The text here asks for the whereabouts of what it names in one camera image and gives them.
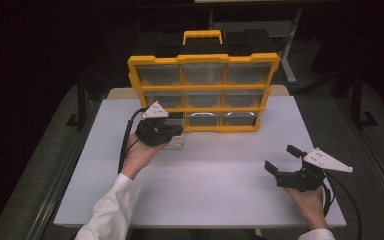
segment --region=white fin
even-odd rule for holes
[[[335,158],[329,156],[329,154],[316,148],[304,157],[304,161],[313,164],[319,168],[336,170],[341,172],[352,172],[352,167],[349,167]]]
[[[163,107],[158,103],[158,101],[154,102],[148,110],[146,110],[142,114],[143,118],[160,118],[160,117],[168,117],[168,112],[164,110]]]

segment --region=yellow storage organizer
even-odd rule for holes
[[[159,101],[185,132],[258,130],[278,66],[264,30],[145,32],[128,60],[142,107]]]

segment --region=human hand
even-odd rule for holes
[[[321,186],[314,191],[306,192],[300,192],[292,188],[284,189],[294,200],[310,230],[329,228],[323,213],[323,189]]]
[[[167,144],[168,143],[150,147],[140,141],[136,134],[130,134],[129,141],[127,142],[127,146],[130,149],[127,152],[121,173],[134,180],[140,170],[148,166],[155,154],[166,147]]]

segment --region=plastic drawer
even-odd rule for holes
[[[220,119],[220,113],[186,113],[186,122],[188,126],[217,126]]]
[[[255,84],[267,80],[271,63],[230,63],[227,65],[226,83]]]
[[[187,90],[185,95],[185,104],[187,107],[220,107],[221,90],[213,91],[195,91]]]
[[[184,113],[182,112],[171,112],[164,123],[168,125],[181,125],[182,127],[184,127],[183,116]]]
[[[136,67],[142,85],[179,85],[178,65],[143,65]]]
[[[182,65],[184,84],[221,84],[223,63],[188,63]]]
[[[223,126],[253,126],[258,112],[225,112]]]
[[[163,108],[182,107],[182,95],[180,91],[147,91],[144,92],[148,106],[158,101]]]
[[[263,90],[225,90],[224,105],[226,107],[258,107]]]

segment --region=yellow handle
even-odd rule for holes
[[[220,41],[220,44],[223,44],[220,30],[185,31],[185,33],[183,34],[183,45],[186,44],[187,38],[213,38],[213,37],[217,37]]]

